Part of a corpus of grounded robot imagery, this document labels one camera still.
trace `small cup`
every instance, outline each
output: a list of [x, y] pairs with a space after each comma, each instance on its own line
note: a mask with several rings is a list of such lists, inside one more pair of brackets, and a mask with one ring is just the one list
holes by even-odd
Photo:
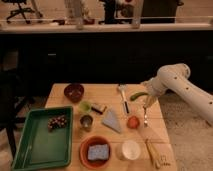
[[141, 148], [134, 140], [126, 140], [117, 147], [117, 156], [120, 160], [134, 161], [140, 154]]
[[89, 114], [92, 110], [92, 105], [88, 101], [81, 101], [79, 104], [79, 111], [81, 114]]
[[90, 115], [83, 115], [80, 119], [81, 127], [87, 131], [90, 132], [92, 128], [93, 118]]

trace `green tray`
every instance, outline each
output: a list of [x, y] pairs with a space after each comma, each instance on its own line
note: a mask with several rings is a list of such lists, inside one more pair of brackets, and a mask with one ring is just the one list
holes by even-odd
[[[48, 120], [65, 115], [64, 128], [48, 131]], [[67, 166], [71, 162], [72, 107], [31, 110], [26, 118], [12, 170], [28, 171]]]

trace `brown bowl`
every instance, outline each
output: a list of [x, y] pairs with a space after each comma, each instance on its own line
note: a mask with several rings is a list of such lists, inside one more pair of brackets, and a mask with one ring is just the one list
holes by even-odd
[[[95, 160], [95, 161], [88, 160], [87, 155], [88, 155], [89, 146], [103, 145], [103, 144], [107, 144], [109, 146], [109, 158], [108, 158], [108, 160]], [[104, 168], [108, 164], [110, 158], [111, 158], [111, 146], [110, 146], [109, 142], [104, 137], [92, 136], [90, 138], [87, 138], [86, 140], [84, 140], [81, 143], [80, 160], [81, 160], [82, 164], [85, 167], [87, 167], [88, 169]]]
[[73, 103], [81, 101], [84, 94], [84, 87], [78, 83], [69, 84], [64, 89], [64, 95]]

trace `red tomato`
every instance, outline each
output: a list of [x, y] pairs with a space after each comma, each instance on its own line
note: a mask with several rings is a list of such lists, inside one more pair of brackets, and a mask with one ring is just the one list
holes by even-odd
[[137, 116], [129, 117], [129, 119], [127, 121], [127, 127], [128, 128], [137, 129], [139, 125], [140, 125], [140, 120], [138, 119]]

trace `sponge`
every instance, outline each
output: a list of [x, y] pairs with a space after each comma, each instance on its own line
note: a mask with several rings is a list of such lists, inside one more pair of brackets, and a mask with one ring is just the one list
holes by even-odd
[[109, 159], [109, 146], [108, 144], [89, 146], [88, 160], [108, 160]]

